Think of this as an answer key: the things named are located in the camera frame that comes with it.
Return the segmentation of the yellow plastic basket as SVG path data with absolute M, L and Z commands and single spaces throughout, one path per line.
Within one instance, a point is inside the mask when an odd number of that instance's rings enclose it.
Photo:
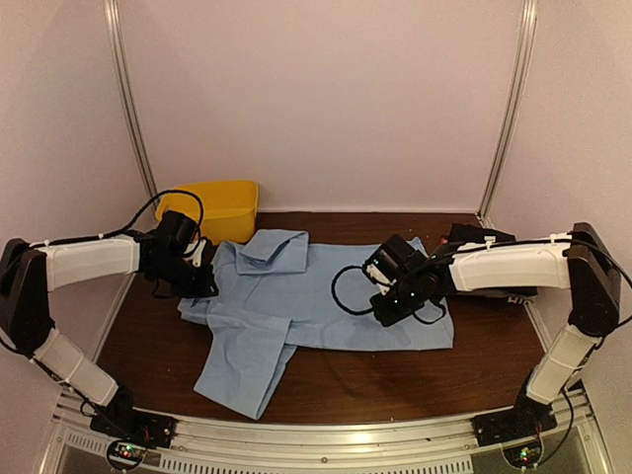
M 201 236 L 214 245 L 248 242 L 256 231 L 259 187 L 247 180 L 199 182 L 176 186 L 197 195 L 203 204 Z

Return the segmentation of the light blue long sleeve shirt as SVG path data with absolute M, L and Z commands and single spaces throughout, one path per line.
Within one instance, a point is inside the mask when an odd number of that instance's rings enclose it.
M 212 259 L 219 293 L 184 299 L 184 320 L 206 326 L 212 343 L 194 386 L 197 394 L 258 420 L 299 347 L 354 352 L 451 349 L 449 315 L 430 304 L 389 328 L 361 310 L 376 288 L 359 271 L 369 245 L 313 243 L 305 231 L 259 230 L 245 244 L 224 241 Z

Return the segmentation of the black shirt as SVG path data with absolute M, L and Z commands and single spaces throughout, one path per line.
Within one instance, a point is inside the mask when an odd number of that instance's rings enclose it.
M 485 244 L 515 242 L 514 235 L 491 228 L 478 227 L 472 224 L 453 223 L 450 231 L 440 238 L 441 244 L 463 245 L 466 243 Z

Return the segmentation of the grey shirt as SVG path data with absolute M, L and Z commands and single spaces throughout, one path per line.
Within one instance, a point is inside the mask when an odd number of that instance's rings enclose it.
M 537 292 L 530 294 L 523 293 L 515 293 L 515 292 L 505 292 L 505 291 L 490 291 L 487 296 L 489 298 L 498 298 L 506 300 L 512 304 L 523 304 L 527 301 L 532 301 L 538 295 Z

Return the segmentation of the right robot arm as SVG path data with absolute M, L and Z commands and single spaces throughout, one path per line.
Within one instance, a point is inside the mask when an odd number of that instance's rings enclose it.
M 375 319 L 390 327 L 448 296 L 530 297 L 540 288 L 567 289 L 572 308 L 551 348 L 523 383 L 506 417 L 513 435 L 528 435 L 583 361 L 622 326 L 623 271 L 593 227 L 579 222 L 567 233 L 518 240 L 512 234 L 454 224 L 424 255 L 399 235 L 366 259 L 364 275 L 378 287 L 369 300 Z

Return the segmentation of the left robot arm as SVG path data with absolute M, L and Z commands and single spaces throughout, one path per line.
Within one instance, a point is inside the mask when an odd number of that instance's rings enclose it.
M 9 241 L 1 257 L 1 329 L 10 350 L 105 408 L 103 420 L 119 437 L 136 436 L 140 414 L 120 400 L 120 385 L 59 332 L 48 296 L 83 281 L 143 274 L 149 281 L 167 282 L 181 298 L 213 297 L 218 288 L 206 255 L 209 247 L 197 223 L 173 210 L 148 232 L 129 229 L 57 243 Z

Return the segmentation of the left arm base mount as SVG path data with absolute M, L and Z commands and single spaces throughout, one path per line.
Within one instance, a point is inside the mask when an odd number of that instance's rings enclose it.
M 90 429 L 94 432 L 149 448 L 169 448 L 175 426 L 173 417 L 135 409 L 101 412 L 90 422 Z

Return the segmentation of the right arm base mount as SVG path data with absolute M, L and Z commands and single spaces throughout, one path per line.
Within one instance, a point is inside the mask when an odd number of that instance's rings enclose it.
M 555 429 L 558 423 L 550 410 L 536 414 L 510 408 L 477 415 L 472 419 L 472 426 L 478 445 L 483 447 L 538 436 Z

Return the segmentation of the left aluminium frame post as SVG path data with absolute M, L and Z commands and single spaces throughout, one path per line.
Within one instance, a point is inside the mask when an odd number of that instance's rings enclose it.
M 142 186 L 146 194 L 149 197 L 152 197 L 158 192 L 158 189 L 147 154 L 137 106 L 134 100 L 129 67 L 125 54 L 124 37 L 119 12 L 119 1 L 105 0 L 104 10 L 106 27 L 113 55 L 115 75 L 133 156 L 139 171 Z

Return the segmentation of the aluminium frame post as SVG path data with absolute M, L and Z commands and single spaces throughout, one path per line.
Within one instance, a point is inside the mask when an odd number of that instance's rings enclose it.
M 139 171 L 142 186 L 146 194 L 149 197 L 152 197 L 158 192 L 158 189 L 147 154 L 137 106 L 134 100 L 129 67 L 125 54 L 124 37 L 119 12 L 119 1 L 105 0 L 104 10 L 106 27 L 113 55 L 115 75 L 133 156 Z
M 486 186 L 477 210 L 479 222 L 486 226 L 491 225 L 490 215 L 494 197 L 511 148 L 536 37 L 537 16 L 538 2 L 536 0 L 523 1 L 517 31 L 513 71 L 503 119 Z

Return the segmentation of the right aluminium frame post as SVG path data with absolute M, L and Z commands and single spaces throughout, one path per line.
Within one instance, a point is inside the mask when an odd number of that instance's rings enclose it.
M 491 225 L 490 215 L 494 197 L 511 148 L 536 37 L 537 16 L 538 2 L 536 0 L 523 1 L 517 31 L 513 71 L 503 119 L 486 186 L 477 210 L 479 222 L 486 226 Z

